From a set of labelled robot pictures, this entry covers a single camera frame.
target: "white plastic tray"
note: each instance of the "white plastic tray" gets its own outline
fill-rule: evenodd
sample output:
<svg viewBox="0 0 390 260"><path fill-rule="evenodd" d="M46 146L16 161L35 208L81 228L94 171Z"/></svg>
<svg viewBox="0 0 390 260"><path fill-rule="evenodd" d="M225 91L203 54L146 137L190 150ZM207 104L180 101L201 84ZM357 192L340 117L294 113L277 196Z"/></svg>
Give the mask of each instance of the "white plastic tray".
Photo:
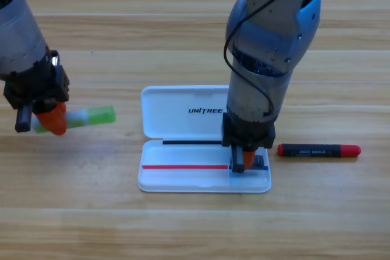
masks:
<svg viewBox="0 0 390 260"><path fill-rule="evenodd" d="M257 151L263 157L264 169L236 174L230 170L230 148L207 144L221 140L228 89L227 86L151 86L143 90L144 132L159 140L148 141L143 147L138 174L140 189L229 193L262 193L270 189L271 172L265 149ZM205 144L188 144L188 141L205 141Z"/></svg>

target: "green marker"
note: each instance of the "green marker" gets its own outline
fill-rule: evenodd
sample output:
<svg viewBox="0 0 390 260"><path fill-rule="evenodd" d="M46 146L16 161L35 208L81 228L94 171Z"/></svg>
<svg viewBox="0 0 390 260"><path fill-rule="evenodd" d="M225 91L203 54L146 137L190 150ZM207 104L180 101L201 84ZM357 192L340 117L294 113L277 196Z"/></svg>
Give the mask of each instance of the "green marker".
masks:
<svg viewBox="0 0 390 260"><path fill-rule="evenodd" d="M66 129L107 124L116 121L115 111L112 106L66 112L65 118ZM40 124L37 117L31 119L31 131L35 133L49 132Z"/></svg>

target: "unitree logo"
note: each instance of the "unitree logo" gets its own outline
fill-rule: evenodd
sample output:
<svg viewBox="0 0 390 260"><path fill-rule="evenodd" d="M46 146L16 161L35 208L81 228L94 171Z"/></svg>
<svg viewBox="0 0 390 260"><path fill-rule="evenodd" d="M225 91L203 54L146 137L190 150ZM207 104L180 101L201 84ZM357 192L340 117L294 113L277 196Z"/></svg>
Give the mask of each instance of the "unitree logo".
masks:
<svg viewBox="0 0 390 260"><path fill-rule="evenodd" d="M189 113L200 113L200 114L205 114L205 113L222 113L224 109L189 109Z"/></svg>

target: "orange object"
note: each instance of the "orange object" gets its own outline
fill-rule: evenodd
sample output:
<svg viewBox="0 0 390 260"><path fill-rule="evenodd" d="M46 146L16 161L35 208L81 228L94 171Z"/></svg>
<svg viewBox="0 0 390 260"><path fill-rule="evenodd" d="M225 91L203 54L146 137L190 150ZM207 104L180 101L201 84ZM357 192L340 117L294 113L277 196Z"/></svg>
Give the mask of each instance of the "orange object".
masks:
<svg viewBox="0 0 390 260"><path fill-rule="evenodd" d="M255 157L256 157L256 151L254 151L254 152L244 152L243 153L243 157L244 157L245 170L248 170L254 164Z"/></svg>
<svg viewBox="0 0 390 260"><path fill-rule="evenodd" d="M53 110L47 113L37 114L36 116L44 128L60 136L66 132L65 112L65 103L57 102Z"/></svg>

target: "black line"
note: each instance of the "black line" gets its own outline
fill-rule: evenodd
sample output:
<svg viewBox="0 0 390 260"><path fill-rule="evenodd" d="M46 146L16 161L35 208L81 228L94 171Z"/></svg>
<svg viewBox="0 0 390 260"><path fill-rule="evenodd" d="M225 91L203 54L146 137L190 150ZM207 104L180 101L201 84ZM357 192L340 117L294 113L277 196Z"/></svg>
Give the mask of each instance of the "black line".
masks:
<svg viewBox="0 0 390 260"><path fill-rule="evenodd" d="M221 145L222 141L218 140L163 140L163 144L179 144L179 145Z"/></svg>

